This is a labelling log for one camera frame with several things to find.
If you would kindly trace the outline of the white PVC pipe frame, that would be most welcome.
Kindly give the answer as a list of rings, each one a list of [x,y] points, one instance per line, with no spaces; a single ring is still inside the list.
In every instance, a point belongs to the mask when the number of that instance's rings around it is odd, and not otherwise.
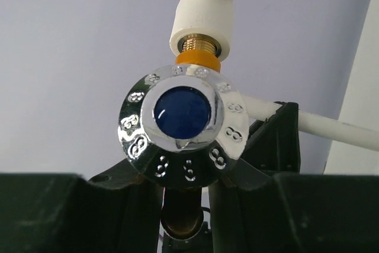
[[[233,0],[180,0],[169,45],[180,65],[194,72],[209,71],[221,85],[221,92],[232,87],[220,75],[221,61],[230,52],[233,31]],[[369,150],[378,150],[378,132],[348,123],[299,111],[298,129],[326,139]]]

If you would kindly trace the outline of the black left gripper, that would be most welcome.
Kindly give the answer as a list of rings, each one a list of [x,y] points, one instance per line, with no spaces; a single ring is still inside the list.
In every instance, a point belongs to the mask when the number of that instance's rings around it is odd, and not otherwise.
[[[270,118],[250,125],[242,159],[264,173],[299,173],[298,104],[279,105]]]

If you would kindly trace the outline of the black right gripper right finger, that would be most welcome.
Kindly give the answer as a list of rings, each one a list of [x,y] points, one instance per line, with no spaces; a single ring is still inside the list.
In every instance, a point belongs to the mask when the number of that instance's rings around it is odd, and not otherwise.
[[[377,252],[378,177],[280,173],[210,186],[215,252]]]

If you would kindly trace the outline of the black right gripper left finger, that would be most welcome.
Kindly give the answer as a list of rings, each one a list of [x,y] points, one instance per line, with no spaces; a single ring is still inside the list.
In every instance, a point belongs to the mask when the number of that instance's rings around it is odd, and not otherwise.
[[[2,252],[156,252],[163,190],[126,161],[77,174],[1,175]]]

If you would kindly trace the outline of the yellow water faucet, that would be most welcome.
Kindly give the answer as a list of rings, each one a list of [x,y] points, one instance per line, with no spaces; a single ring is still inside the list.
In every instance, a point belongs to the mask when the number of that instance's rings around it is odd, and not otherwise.
[[[164,189],[160,222],[174,239],[200,231],[202,189],[236,166],[248,139],[246,104],[220,73],[220,54],[210,36],[183,37],[175,63],[142,77],[118,118],[129,164]]]

